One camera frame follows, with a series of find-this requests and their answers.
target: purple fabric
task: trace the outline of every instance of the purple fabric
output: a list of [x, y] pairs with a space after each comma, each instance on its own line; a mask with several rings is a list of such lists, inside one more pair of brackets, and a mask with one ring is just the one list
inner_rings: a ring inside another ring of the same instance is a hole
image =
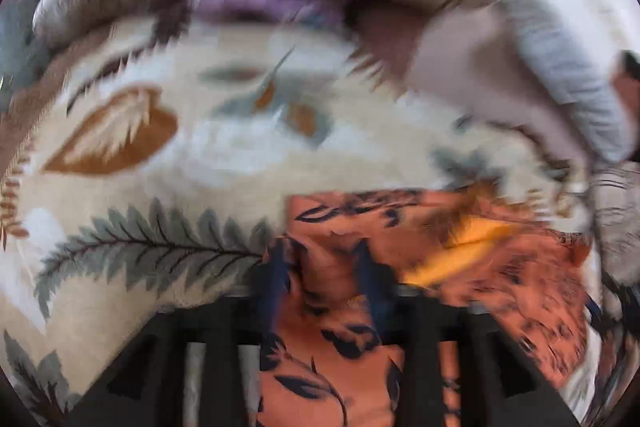
[[211, 22], [257, 16], [270, 22], [339, 29], [343, 10], [335, 0], [189, 0], [193, 14]]

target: orange floral cloth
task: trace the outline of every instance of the orange floral cloth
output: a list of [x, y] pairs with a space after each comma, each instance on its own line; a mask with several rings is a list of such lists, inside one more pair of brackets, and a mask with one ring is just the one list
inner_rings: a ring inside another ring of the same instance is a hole
[[[402, 349], [382, 346], [354, 276], [364, 241], [398, 279], [444, 303], [480, 301], [556, 387], [586, 349], [579, 234], [482, 190], [328, 192], [289, 200], [287, 294], [260, 348], [258, 427], [390, 426]], [[460, 424], [455, 343], [441, 343], [447, 427]]]

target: beige leaf-print fabric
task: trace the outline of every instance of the beige leaf-print fabric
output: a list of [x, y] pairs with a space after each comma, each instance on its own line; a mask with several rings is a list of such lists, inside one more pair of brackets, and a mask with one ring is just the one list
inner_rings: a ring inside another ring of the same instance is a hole
[[178, 129], [175, 115], [158, 107], [160, 89], [130, 87], [87, 117], [44, 171], [111, 174], [158, 152]]

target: bed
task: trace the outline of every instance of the bed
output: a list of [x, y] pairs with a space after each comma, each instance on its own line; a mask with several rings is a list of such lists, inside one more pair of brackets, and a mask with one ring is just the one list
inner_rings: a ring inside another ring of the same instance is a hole
[[210, 301], [258, 263], [290, 194], [488, 180], [589, 246], [579, 349], [545, 376], [579, 422], [606, 417], [640, 362], [632, 338], [586, 327], [616, 312], [601, 254], [635, 277], [621, 236], [636, 122], [609, 83], [640, 47], [634, 0], [346, 0], [346, 32], [156, 1], [42, 0], [34, 31], [66, 50], [0, 126], [0, 360], [43, 425], [155, 311]]

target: yellow object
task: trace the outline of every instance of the yellow object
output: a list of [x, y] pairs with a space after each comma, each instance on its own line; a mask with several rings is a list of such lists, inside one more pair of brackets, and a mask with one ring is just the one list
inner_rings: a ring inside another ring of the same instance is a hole
[[465, 217], [450, 246], [430, 255], [419, 268], [402, 273], [401, 282], [426, 287], [451, 277], [480, 261], [496, 241], [517, 228], [514, 223]]

